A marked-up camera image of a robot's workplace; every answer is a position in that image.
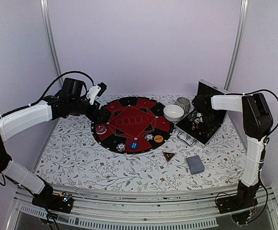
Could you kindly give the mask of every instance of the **white bowl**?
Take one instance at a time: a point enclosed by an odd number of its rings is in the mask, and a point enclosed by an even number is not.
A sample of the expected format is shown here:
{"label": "white bowl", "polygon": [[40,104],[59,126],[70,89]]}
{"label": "white bowl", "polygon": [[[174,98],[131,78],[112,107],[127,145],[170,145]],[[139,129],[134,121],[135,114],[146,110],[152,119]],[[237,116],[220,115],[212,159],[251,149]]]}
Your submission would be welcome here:
{"label": "white bowl", "polygon": [[164,117],[170,122],[177,122],[182,119],[185,111],[175,104],[169,104],[163,109]]}

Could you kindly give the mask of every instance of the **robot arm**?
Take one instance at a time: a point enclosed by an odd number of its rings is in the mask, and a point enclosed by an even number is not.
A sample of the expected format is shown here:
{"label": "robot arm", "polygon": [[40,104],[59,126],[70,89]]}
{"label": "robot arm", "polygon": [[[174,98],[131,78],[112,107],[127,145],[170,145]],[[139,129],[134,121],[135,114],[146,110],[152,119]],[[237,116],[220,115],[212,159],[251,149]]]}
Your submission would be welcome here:
{"label": "robot arm", "polygon": [[92,121],[105,117],[107,111],[95,101],[105,91],[104,83],[93,86],[87,96],[81,97],[83,81],[66,78],[57,97],[44,97],[38,104],[22,109],[0,119],[0,173],[34,194],[33,204],[57,211],[70,212],[72,199],[69,195],[53,195],[53,188],[34,175],[7,154],[4,142],[17,133],[42,122],[69,115],[85,115]]}
{"label": "robot arm", "polygon": [[243,176],[235,197],[217,200],[221,213],[251,207],[256,204],[260,186],[259,171],[264,157],[266,137],[273,125],[273,118],[262,93],[253,95],[215,95],[211,98],[215,110],[236,111],[243,114],[243,127],[247,135],[247,157]]}

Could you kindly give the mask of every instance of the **poker chip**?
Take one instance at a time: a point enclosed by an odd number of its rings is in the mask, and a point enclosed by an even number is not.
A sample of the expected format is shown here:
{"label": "poker chip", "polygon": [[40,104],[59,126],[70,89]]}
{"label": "poker chip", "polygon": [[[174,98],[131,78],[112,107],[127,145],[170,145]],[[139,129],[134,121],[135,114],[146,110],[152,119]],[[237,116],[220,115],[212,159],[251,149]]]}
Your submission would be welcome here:
{"label": "poker chip", "polygon": [[123,151],[125,150],[125,147],[126,147],[126,145],[123,144],[123,143],[121,143],[121,144],[118,144],[118,145],[116,146],[116,149],[117,149],[118,151],[120,151],[120,152],[123,152]]}
{"label": "poker chip", "polygon": [[154,138],[153,134],[146,134],[145,140],[152,140]]}
{"label": "poker chip", "polygon": [[161,143],[163,140],[164,140],[163,136],[160,136],[160,135],[157,135],[154,138],[154,141],[157,142],[157,143]]}
{"label": "poker chip", "polygon": [[98,135],[103,135],[107,132],[107,128],[105,126],[96,126],[95,131]]}
{"label": "poker chip", "polygon": [[132,142],[129,145],[129,147],[130,147],[131,150],[137,150],[139,148],[139,143],[138,142]]}

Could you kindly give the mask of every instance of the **vent grille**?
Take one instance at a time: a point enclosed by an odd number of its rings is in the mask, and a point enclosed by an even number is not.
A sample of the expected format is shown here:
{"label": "vent grille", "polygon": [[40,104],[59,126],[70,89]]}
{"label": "vent grille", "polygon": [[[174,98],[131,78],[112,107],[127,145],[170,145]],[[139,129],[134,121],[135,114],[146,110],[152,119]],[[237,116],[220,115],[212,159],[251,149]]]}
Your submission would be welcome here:
{"label": "vent grille", "polygon": [[[21,212],[26,214],[46,218],[46,211],[39,209],[37,207],[30,207],[23,205],[21,206]],[[71,226],[77,226],[89,230],[200,230],[208,229],[213,227],[218,227],[216,218],[209,218],[197,221],[188,221],[180,223],[159,223],[159,224],[128,224],[128,223],[110,223],[101,222],[94,220],[87,220],[83,218],[68,217],[67,222],[61,222],[57,220],[58,223],[67,224]]]}

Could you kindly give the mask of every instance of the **red triangle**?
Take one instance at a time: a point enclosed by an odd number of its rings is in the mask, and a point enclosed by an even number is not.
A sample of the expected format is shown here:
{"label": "red triangle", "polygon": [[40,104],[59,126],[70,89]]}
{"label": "red triangle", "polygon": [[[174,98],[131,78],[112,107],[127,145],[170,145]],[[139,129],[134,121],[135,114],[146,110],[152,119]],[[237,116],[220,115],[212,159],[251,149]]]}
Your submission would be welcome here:
{"label": "red triangle", "polygon": [[163,152],[163,155],[166,158],[167,162],[169,162],[175,156],[175,153],[172,153],[172,152]]}

